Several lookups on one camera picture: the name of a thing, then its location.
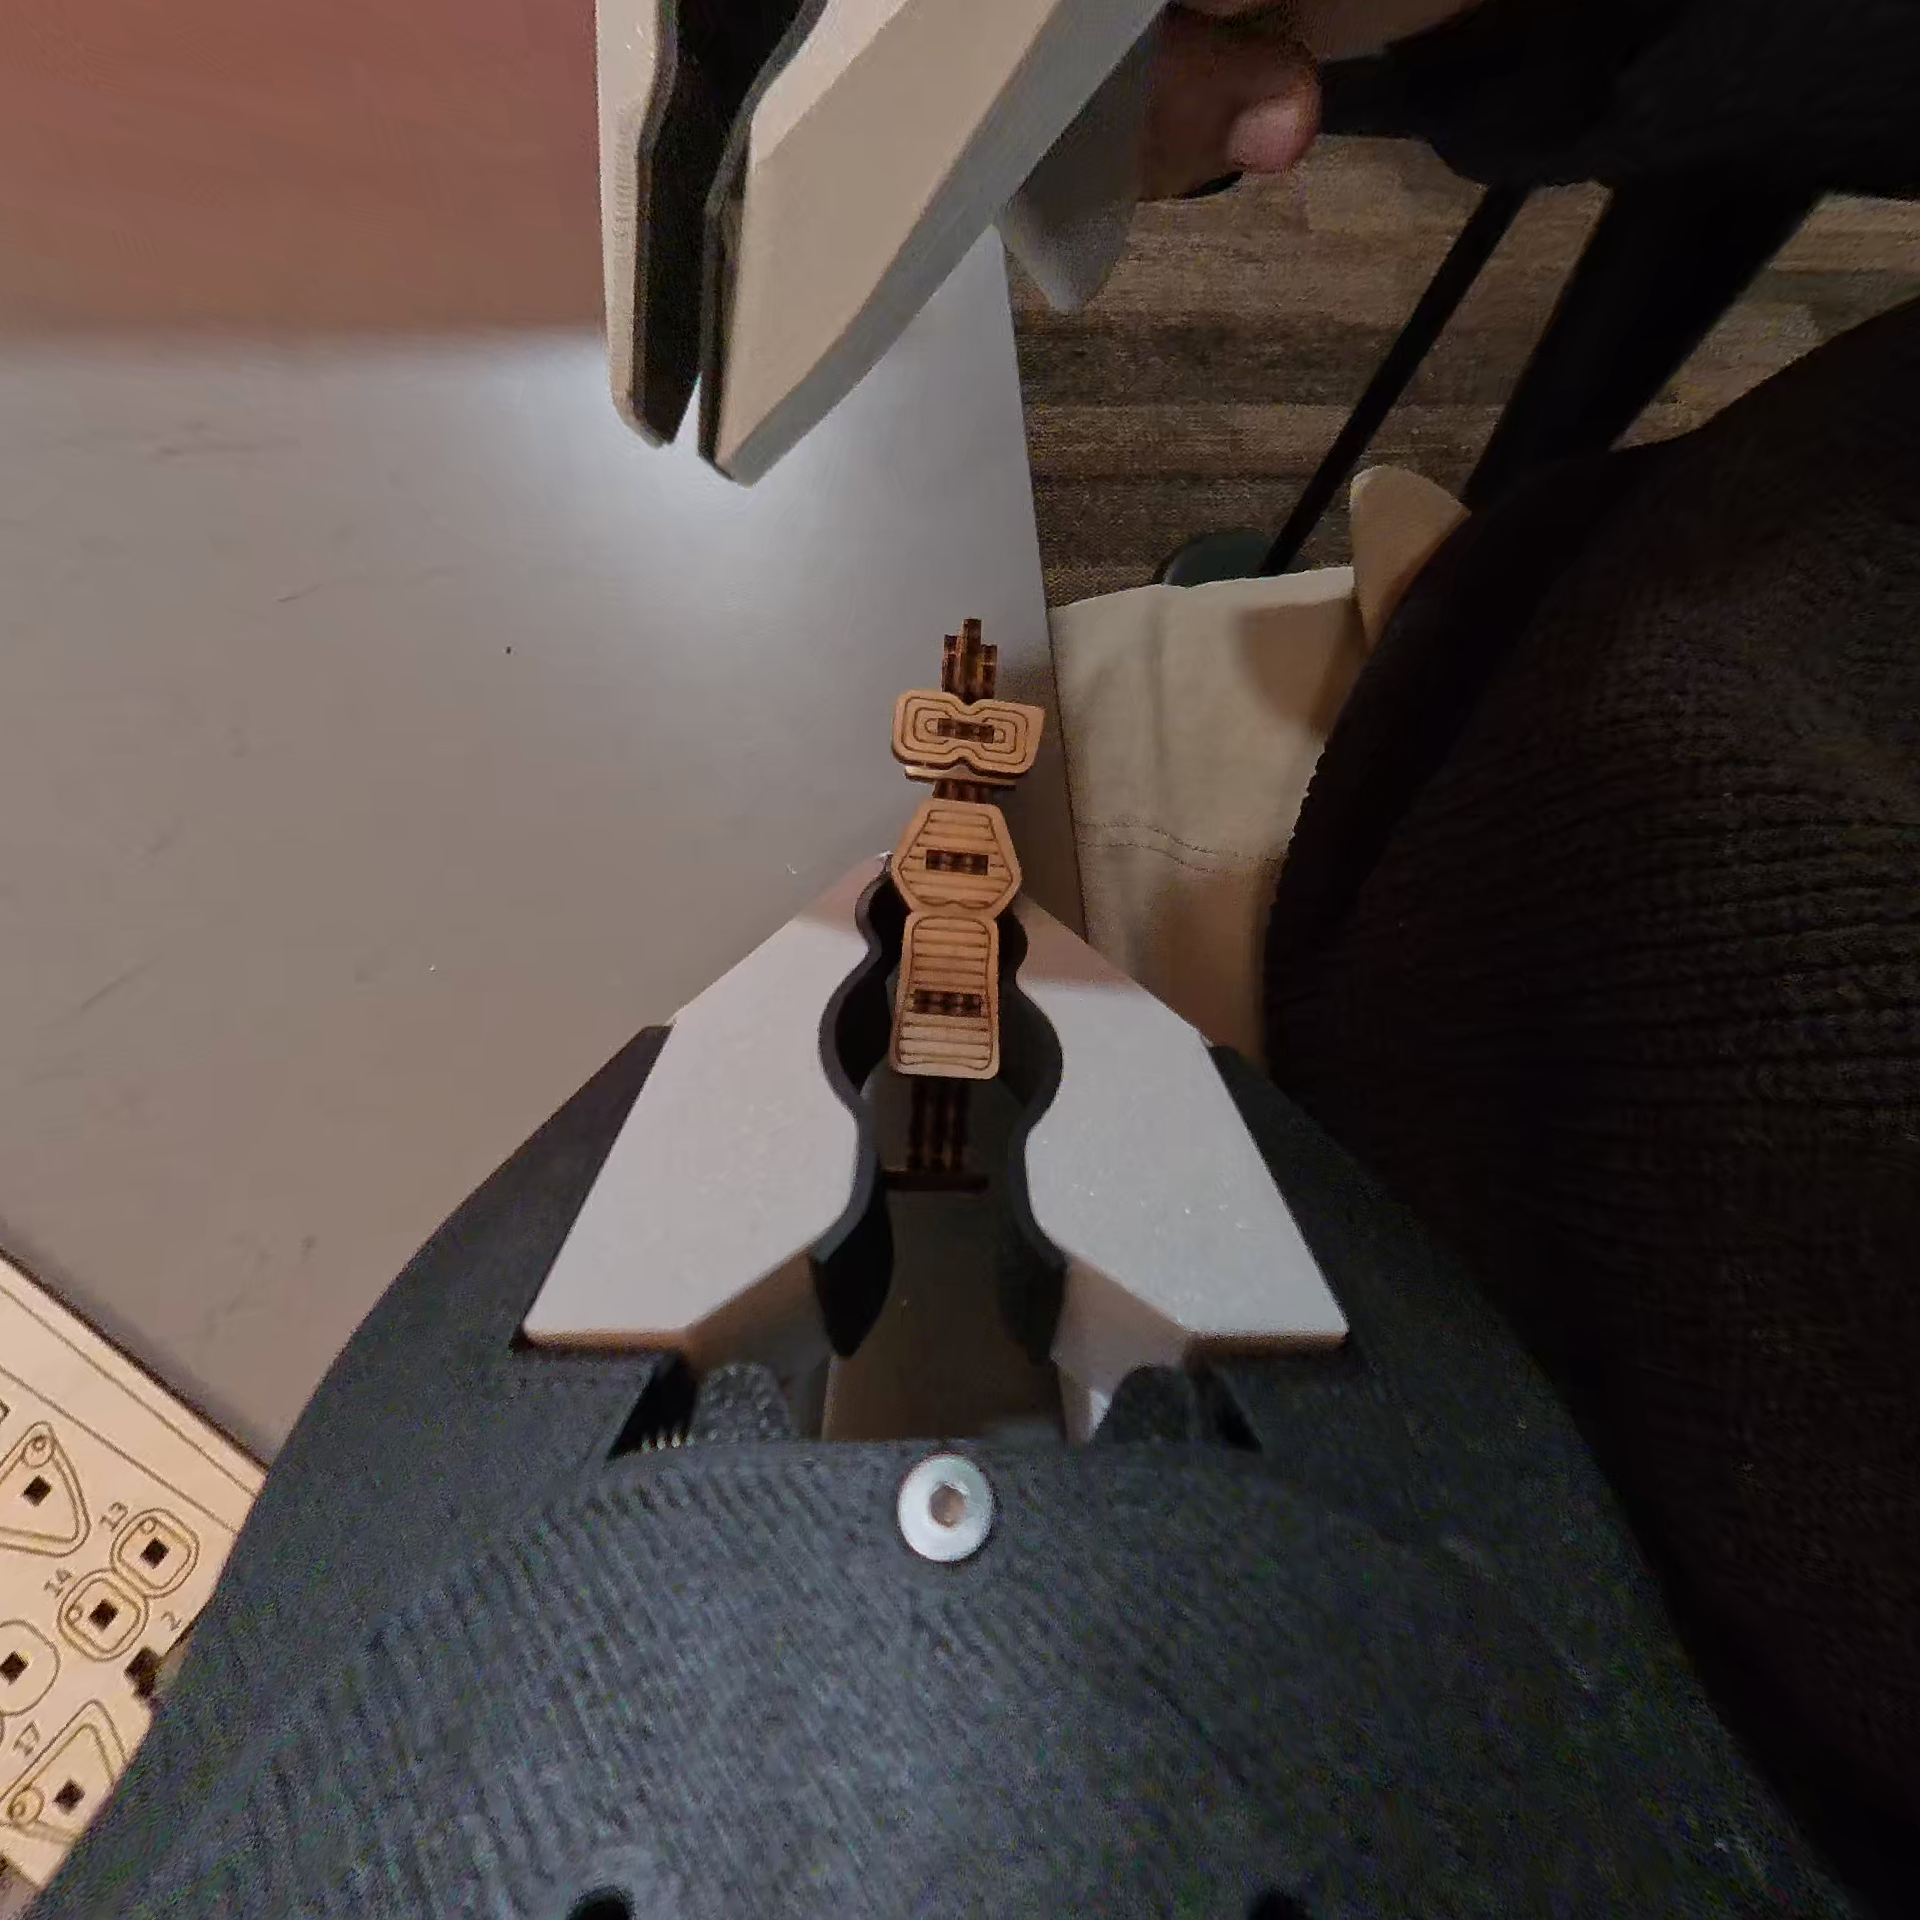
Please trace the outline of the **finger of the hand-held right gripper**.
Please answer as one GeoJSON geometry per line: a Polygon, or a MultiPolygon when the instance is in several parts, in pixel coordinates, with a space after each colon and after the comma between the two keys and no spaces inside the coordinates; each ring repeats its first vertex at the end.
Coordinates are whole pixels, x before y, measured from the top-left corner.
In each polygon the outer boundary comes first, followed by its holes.
{"type": "Polygon", "coordinates": [[[762,480],[996,230],[1051,307],[1136,217],[1154,2],[805,3],[707,210],[703,455],[762,480]]]}
{"type": "Polygon", "coordinates": [[[697,391],[708,200],[779,39],[779,2],[594,3],[608,384],[653,445],[679,435],[697,391]]]}

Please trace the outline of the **wooden puzzle model assembly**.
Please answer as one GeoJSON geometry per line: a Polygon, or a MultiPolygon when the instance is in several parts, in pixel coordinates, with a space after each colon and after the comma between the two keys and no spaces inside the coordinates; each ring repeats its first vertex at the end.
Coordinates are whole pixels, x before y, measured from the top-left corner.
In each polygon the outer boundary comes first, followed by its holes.
{"type": "Polygon", "coordinates": [[[899,696],[892,746],[928,792],[887,861],[903,904],[887,1065],[908,1082],[903,1193],[978,1193],[972,1091],[1001,1070],[1001,919],[1021,891],[1004,802],[1039,759],[1045,710],[999,694],[999,649],[968,617],[935,688],[899,696]]]}

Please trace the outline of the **person's beige trousers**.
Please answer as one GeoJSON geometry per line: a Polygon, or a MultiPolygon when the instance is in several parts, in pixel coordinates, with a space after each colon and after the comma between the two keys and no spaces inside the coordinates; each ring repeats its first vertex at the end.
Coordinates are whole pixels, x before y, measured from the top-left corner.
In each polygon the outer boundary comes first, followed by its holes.
{"type": "Polygon", "coordinates": [[[1372,465],[1351,561],[1049,611],[1089,944],[1264,1056],[1264,935],[1314,765],[1385,622],[1468,509],[1372,465]]]}

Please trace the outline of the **black chair base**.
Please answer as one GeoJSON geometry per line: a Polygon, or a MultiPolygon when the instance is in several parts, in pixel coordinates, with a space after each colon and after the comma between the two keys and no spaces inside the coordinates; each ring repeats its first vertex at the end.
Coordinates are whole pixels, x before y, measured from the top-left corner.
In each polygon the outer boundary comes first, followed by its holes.
{"type": "MultiPolygon", "coordinates": [[[[1617,187],[1471,475],[1468,503],[1613,445],[1820,198],[1812,183],[1722,173],[1617,187]]],[[[1264,578],[1296,565],[1527,200],[1520,183],[1480,193],[1277,533],[1193,536],[1160,567],[1157,585],[1264,578]]]]}

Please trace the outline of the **grey desk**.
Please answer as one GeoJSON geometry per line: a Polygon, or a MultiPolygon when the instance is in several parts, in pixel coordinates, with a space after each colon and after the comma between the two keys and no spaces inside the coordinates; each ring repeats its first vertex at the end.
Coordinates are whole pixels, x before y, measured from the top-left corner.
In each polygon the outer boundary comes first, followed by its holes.
{"type": "Polygon", "coordinates": [[[7,342],[4,1250],[255,1455],[496,1162],[1047,667],[996,234],[749,489],[594,328],[7,342]]]}

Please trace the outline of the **person's black sweater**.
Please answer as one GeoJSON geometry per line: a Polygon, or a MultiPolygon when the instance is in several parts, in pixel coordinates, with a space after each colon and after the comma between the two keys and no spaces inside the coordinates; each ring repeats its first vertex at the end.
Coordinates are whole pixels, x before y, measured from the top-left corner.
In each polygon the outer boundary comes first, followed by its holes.
{"type": "Polygon", "coordinates": [[[1570,1393],[1849,1890],[1915,1915],[1915,302],[1416,565],[1264,1032],[1570,1393]]]}

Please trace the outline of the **person's right hand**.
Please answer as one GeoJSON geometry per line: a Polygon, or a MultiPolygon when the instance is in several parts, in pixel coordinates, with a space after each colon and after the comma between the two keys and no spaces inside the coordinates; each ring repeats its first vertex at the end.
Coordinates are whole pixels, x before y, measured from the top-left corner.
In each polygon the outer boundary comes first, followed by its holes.
{"type": "Polygon", "coordinates": [[[1321,127],[1304,3],[1171,3],[1147,69],[1139,198],[1283,175],[1321,127]]]}

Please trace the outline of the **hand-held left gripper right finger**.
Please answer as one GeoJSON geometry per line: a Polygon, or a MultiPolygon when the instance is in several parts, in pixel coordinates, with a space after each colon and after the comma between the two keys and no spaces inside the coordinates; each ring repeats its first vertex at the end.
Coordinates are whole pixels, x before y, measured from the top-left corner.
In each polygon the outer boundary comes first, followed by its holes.
{"type": "Polygon", "coordinates": [[[1025,1191],[1063,1255],[1047,1358],[1067,1426],[1141,1366],[1330,1351],[1348,1319],[1208,1038],[1034,902],[1016,982],[1056,1039],[1025,1191]]]}

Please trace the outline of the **wooden puzzle parts sheet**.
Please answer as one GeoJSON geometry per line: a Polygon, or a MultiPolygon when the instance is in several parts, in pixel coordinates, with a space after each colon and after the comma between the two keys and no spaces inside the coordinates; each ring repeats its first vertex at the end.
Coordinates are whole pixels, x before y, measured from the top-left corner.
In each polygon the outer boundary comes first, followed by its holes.
{"type": "Polygon", "coordinates": [[[113,1797],[265,1480],[3,1261],[3,1858],[23,1912],[113,1797]]]}

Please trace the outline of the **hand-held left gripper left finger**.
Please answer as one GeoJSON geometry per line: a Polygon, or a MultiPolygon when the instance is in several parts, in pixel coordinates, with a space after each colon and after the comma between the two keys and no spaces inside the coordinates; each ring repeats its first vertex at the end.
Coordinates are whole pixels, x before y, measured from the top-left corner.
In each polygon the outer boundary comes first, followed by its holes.
{"type": "Polygon", "coordinates": [[[899,931],[877,854],[679,1007],[523,1341],[755,1361],[823,1423],[895,1272],[872,1080],[899,931]]]}

